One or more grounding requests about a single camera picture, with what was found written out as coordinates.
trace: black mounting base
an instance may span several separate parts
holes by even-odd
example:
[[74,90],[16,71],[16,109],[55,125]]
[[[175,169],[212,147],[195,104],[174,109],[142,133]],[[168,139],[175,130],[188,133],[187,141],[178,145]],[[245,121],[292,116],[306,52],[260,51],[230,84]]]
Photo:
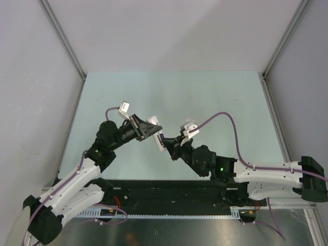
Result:
[[[134,215],[231,215],[230,206],[254,206],[249,198],[240,197],[237,186],[223,188],[212,181],[196,180],[108,180],[112,194],[121,207]],[[259,201],[266,206],[266,200]],[[115,201],[104,202],[114,205]]]
[[[23,208],[29,206],[32,216],[40,204],[39,199],[31,195],[23,202]],[[52,242],[63,228],[61,220],[63,215],[55,216],[51,210],[51,206],[43,205],[28,228],[28,231],[44,245]]]

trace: metal table surface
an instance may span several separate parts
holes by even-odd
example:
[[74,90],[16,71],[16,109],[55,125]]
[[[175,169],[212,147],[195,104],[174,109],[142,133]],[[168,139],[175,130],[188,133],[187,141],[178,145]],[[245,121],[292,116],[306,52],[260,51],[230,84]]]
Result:
[[[242,225],[230,219],[128,219],[119,225],[85,223],[73,219],[49,246],[311,246],[314,245],[303,210],[275,210],[286,237],[283,241],[264,225]],[[273,224],[268,210],[258,213],[258,221]]]

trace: white bracket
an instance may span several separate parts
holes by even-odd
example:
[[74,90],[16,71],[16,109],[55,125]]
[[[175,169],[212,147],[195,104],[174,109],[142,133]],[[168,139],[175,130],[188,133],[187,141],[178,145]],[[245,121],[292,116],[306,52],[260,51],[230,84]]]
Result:
[[181,142],[181,146],[184,145],[186,142],[188,142],[190,139],[192,139],[194,136],[196,136],[199,133],[199,130],[190,133],[191,130],[194,130],[195,128],[197,128],[197,125],[194,120],[186,119],[186,121],[187,120],[190,120],[190,121],[187,122],[185,125],[181,126],[181,129],[182,130],[184,129],[183,135],[185,137]]
[[[149,117],[147,119],[147,122],[150,124],[153,124],[153,125],[157,125],[157,126],[160,125],[159,121],[157,119],[157,116],[155,116],[155,115],[152,117]],[[163,130],[160,130],[153,135],[153,138],[154,138],[160,152],[167,150],[166,147],[164,146],[164,144],[162,143],[162,140],[161,140],[162,136],[163,136]]]
[[128,116],[128,109],[129,109],[130,104],[127,101],[123,101],[121,106],[119,106],[118,113],[120,116],[122,116],[123,119],[130,120]]
[[[101,207],[87,208],[75,218],[113,218],[113,215],[101,215]],[[231,215],[138,215],[138,214],[129,214],[129,219],[240,219],[239,208],[230,209]],[[123,214],[116,214],[115,218],[125,218]]]

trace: robotic arm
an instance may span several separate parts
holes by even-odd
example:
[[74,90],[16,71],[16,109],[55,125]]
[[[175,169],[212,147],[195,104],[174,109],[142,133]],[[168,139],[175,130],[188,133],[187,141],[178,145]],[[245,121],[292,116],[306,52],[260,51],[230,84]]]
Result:
[[[113,186],[96,177],[115,159],[117,148],[133,139],[143,141],[150,136],[154,137],[160,151],[168,150],[172,160],[181,158],[200,177],[211,175],[212,182],[226,188],[219,189],[222,205],[242,207],[250,201],[281,197],[286,191],[300,194],[308,201],[328,201],[323,180],[296,172],[305,170],[324,177],[323,168],[311,157],[281,164],[248,162],[246,167],[242,160],[217,156],[205,145],[194,148],[192,138],[199,130],[192,120],[181,127],[179,136],[165,138],[156,116],[148,118],[147,122],[135,114],[129,117],[128,107],[129,104],[123,102],[119,108],[125,119],[121,127],[109,120],[100,125],[94,144],[71,174],[39,198],[29,196],[24,201],[24,207],[31,208],[28,231],[42,244],[52,242],[63,226],[84,209],[96,203],[109,203]],[[290,168],[291,171],[263,169],[272,166]]]
[[126,119],[123,126],[117,128],[113,121],[100,125],[94,144],[66,178],[39,198],[31,195],[24,201],[23,206],[31,208],[31,215],[36,211],[35,217],[30,219],[28,231],[42,244],[53,241],[63,226],[87,207],[112,199],[111,184],[95,178],[115,159],[114,150],[133,139],[143,141],[162,129],[135,114],[128,117],[128,107],[127,102],[120,107],[119,112]]
[[[158,122],[153,116],[148,122]],[[325,181],[297,170],[312,172],[324,177],[324,171],[313,158],[303,156],[301,161],[287,163],[255,163],[245,166],[240,159],[217,156],[205,145],[198,148],[192,146],[193,137],[199,133],[195,122],[190,121],[181,126],[180,135],[165,138],[162,131],[154,135],[159,149],[168,150],[172,160],[181,158],[200,177],[211,174],[210,180],[222,187],[237,187],[243,191],[236,196],[227,189],[222,194],[231,206],[245,203],[248,199],[262,200],[267,197],[286,197],[291,193],[312,202],[328,201]],[[271,167],[290,169],[291,171],[272,170]]]

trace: grey wall panel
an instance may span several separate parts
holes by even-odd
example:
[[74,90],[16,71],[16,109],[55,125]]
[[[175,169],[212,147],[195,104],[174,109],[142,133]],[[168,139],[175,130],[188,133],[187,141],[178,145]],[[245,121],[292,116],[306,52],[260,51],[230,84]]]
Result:
[[[314,157],[328,176],[328,1],[313,1],[269,74],[294,159]],[[328,204],[318,205],[328,229]]]
[[86,72],[263,72],[300,0],[49,0]]
[[37,1],[0,2],[0,245],[54,175],[81,80]]

